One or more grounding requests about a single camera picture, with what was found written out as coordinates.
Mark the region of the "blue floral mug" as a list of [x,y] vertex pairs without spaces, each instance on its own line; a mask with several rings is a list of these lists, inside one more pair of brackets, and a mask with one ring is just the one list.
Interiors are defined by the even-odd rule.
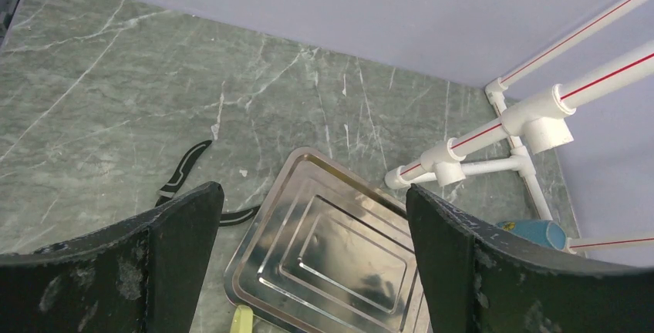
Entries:
[[507,220],[497,226],[532,243],[563,251],[568,236],[553,220]]

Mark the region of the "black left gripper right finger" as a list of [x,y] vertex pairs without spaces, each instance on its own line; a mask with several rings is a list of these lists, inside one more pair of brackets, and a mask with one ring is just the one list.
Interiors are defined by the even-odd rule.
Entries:
[[653,271],[557,251],[412,185],[406,211],[435,332],[651,332]]

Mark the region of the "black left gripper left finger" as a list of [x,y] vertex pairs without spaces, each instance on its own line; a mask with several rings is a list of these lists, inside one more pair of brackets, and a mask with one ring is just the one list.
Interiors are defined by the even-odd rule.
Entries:
[[1,256],[3,332],[187,332],[224,191],[181,197],[30,254]]

